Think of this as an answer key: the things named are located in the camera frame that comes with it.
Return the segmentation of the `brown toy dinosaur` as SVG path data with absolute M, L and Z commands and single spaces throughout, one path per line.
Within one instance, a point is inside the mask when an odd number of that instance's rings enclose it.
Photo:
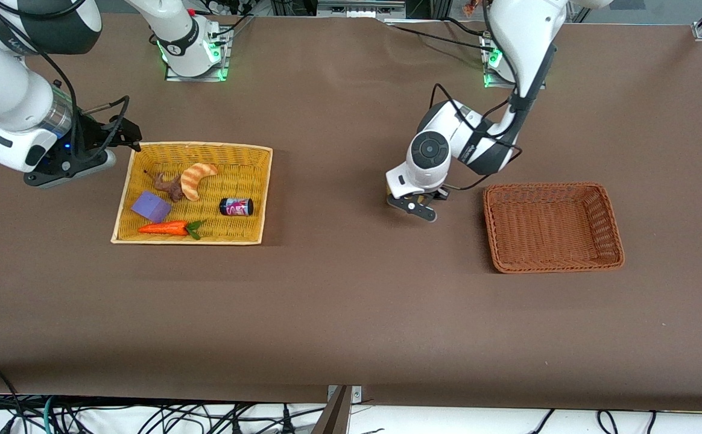
M 185 198 L 185 193 L 183 193 L 181 187 L 181 175 L 165 179 L 166 173 L 164 171 L 153 173 L 143 170 L 142 173 L 150 179 L 153 189 L 166 193 L 172 203 L 177 203 Z

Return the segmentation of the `purple foam block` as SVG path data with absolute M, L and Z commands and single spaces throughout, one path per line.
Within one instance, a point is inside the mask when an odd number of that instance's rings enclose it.
M 144 190 L 130 209 L 152 223 L 161 223 L 171 212 L 172 205 L 149 190 Z

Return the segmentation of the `toy croissant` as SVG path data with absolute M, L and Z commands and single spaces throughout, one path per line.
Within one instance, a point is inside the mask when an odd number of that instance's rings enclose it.
M 200 199 L 198 193 L 200 181 L 217 173 L 218 168 L 215 165 L 206 163 L 196 163 L 185 169 L 180 176 L 180 187 L 185 198 L 189 201 L 198 201 Z

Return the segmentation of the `orange toy carrot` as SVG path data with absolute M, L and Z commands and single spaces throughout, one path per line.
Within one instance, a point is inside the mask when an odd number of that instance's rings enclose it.
M 141 234 L 170 234 L 170 236 L 190 236 L 194 240 L 200 240 L 198 230 L 200 226 L 202 226 L 204 223 L 204 220 L 175 220 L 143 225 L 139 227 L 137 231 Z

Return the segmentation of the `brown wicker basket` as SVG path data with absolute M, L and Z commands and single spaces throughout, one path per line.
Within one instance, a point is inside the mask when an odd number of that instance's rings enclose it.
M 614 270 L 625 252 L 601 184 L 516 183 L 484 189 L 490 256 L 503 274 Z

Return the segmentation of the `small black can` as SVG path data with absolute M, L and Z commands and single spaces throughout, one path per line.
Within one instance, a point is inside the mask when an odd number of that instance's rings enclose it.
M 227 216 L 249 216 L 255 213 L 254 201 L 251 198 L 222 198 L 219 211 Z

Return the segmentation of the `brown table cover sheet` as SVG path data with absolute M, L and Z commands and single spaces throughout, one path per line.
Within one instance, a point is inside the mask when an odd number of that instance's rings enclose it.
M 375 19 L 257 17 L 223 83 L 169 83 L 139 16 L 58 57 L 84 108 L 131 97 L 147 141 L 274 150 L 260 245 L 111 244 L 118 165 L 32 189 L 0 165 L 0 369 L 22 393 L 702 410 L 702 42 L 566 25 L 493 183 L 608 191 L 621 269 L 498 274 L 481 189 L 427 223 L 387 205 L 434 83 L 477 111 L 468 48 Z

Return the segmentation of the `yellow wicker basket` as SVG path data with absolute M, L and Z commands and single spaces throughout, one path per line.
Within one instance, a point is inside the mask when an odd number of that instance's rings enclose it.
M 131 211 L 136 198 L 144 190 L 149 190 L 163 200 L 169 200 L 166 193 L 153 189 L 150 179 L 142 171 L 164 171 L 165 179 L 170 179 L 196 163 L 213 164 L 218 173 L 200 181 L 198 201 L 183 198 L 172 203 L 166 220 L 204 220 L 198 230 L 200 240 L 190 236 L 138 233 L 138 228 L 147 225 L 149 220 Z M 112 242 L 142 245 L 260 244 L 265 228 L 271 165 L 272 150 L 266 146 L 202 141 L 144 142 L 141 152 L 132 151 L 128 159 Z M 255 213 L 249 216 L 222 215 L 219 211 L 222 198 L 251 198 Z

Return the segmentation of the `grey background device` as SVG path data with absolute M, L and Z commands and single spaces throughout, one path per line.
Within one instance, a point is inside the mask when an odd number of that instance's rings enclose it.
M 406 19 L 404 0 L 316 0 L 317 17 Z

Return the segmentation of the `brown slanted bar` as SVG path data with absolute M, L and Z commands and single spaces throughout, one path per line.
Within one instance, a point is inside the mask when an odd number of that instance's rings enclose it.
M 347 434 L 353 396 L 353 387 L 335 387 L 311 434 Z

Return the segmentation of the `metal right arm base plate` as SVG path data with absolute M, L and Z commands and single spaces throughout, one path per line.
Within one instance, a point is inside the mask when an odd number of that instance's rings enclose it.
M 158 39 L 167 81 L 216 83 L 227 80 L 233 32 L 207 33 L 194 23 L 176 40 Z

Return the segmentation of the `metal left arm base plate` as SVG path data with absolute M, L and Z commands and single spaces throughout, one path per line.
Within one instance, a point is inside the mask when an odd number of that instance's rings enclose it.
M 482 53 L 484 86 L 512 89 L 516 82 L 502 52 L 492 40 L 491 33 L 489 31 L 481 33 L 479 42 L 481 47 L 490 49 Z

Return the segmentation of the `metal table edge bracket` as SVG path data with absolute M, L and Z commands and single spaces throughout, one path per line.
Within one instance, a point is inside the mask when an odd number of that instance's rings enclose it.
M 340 385 L 329 385 L 327 393 L 327 401 L 330 402 L 335 391 L 340 388 Z M 351 393 L 352 404 L 360 404 L 363 399 L 363 387 L 362 385 L 351 385 L 347 387 Z

